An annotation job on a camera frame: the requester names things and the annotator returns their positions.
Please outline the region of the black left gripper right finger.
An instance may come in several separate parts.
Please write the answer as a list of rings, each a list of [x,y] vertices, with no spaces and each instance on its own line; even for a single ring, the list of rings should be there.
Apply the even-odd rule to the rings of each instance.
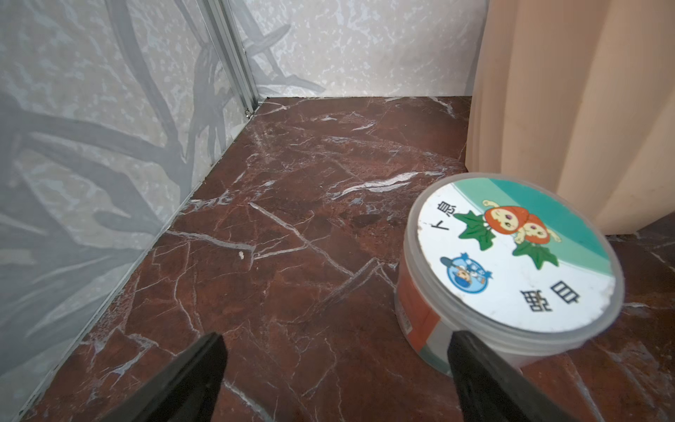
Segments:
[[[452,334],[448,362],[466,421],[573,421],[469,331]]]

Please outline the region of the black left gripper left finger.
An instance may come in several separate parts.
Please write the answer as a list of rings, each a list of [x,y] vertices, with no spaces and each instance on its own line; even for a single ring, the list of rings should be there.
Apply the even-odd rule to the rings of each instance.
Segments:
[[[103,420],[212,420],[227,361],[223,336],[206,334]]]

